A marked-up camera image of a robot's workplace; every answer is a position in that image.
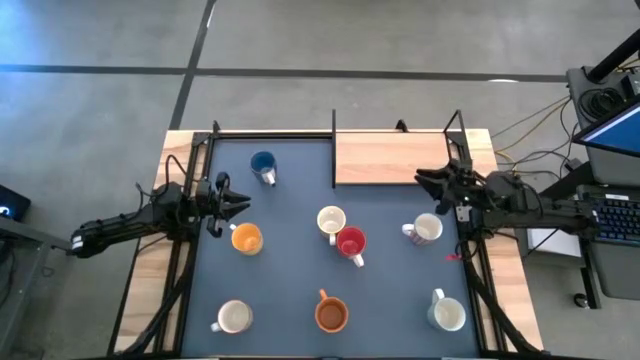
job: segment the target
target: mug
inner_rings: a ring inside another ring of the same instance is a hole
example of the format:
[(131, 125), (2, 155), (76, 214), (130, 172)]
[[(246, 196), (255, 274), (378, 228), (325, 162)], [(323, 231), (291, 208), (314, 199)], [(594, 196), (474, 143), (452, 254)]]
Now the mug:
[(337, 297), (329, 297), (324, 289), (320, 289), (322, 300), (316, 305), (316, 323), (329, 334), (340, 332), (349, 320), (347, 305)]
[(458, 331), (464, 325), (467, 315), (458, 300), (445, 297), (442, 289), (435, 289), (427, 317), (436, 329)]
[(243, 332), (253, 322), (253, 311), (240, 300), (227, 301), (218, 311), (218, 321), (211, 324), (211, 331), (224, 331), (228, 334)]
[(268, 151), (260, 151), (251, 157), (251, 171), (265, 184), (276, 185), (276, 158)]
[(236, 250), (245, 255), (255, 255), (262, 250), (262, 233), (260, 228), (251, 223), (244, 223), (238, 226), (229, 225), (231, 233), (231, 244)]
[(336, 245), (342, 256), (353, 260), (357, 267), (364, 266), (362, 252), (367, 247), (367, 236), (362, 230), (355, 226), (345, 227), (338, 233)]
[(347, 216), (337, 206), (326, 206), (318, 213), (317, 223), (322, 235), (329, 238), (329, 245), (334, 246), (336, 234), (344, 228)]
[(402, 225), (402, 233), (415, 245), (426, 245), (442, 235), (442, 221), (433, 214), (420, 214), (413, 224)]

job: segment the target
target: orange mug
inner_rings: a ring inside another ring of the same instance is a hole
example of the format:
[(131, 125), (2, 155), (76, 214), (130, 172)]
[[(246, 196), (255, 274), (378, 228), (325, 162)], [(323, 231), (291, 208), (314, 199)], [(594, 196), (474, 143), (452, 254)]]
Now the orange mug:
[(316, 323), (329, 334), (340, 332), (349, 320), (347, 305), (337, 297), (329, 297), (324, 289), (320, 289), (322, 301), (316, 306)]
[(245, 255), (256, 255), (262, 250), (262, 233), (260, 228), (251, 223), (244, 223), (238, 226), (229, 225), (233, 231), (231, 233), (231, 244), (233, 247)]

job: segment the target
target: white paper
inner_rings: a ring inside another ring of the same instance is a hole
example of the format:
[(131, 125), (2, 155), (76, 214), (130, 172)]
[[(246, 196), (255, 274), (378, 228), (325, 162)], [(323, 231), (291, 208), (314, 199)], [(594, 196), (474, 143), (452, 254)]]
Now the white paper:
[[(527, 229), (529, 238), (529, 249), (538, 246), (554, 229)], [(549, 240), (545, 241), (536, 251), (545, 251), (555, 254), (563, 254), (575, 257), (582, 257), (580, 253), (580, 242), (575, 235), (569, 235), (562, 230), (558, 230)]]

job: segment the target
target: brown mug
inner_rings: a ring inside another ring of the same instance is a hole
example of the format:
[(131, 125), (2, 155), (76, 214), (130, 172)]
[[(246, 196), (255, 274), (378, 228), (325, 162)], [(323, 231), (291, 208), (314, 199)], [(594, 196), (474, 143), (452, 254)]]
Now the brown mug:
[(347, 305), (337, 297), (329, 297), (324, 289), (320, 289), (322, 301), (316, 306), (316, 323), (318, 327), (330, 334), (340, 332), (349, 320)]

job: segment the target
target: keyboard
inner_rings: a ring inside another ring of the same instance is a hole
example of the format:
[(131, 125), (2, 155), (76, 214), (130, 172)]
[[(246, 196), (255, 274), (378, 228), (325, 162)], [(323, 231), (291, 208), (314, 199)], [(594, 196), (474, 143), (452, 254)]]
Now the keyboard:
[(640, 246), (640, 191), (582, 185), (578, 197), (593, 204), (599, 228), (594, 241)]

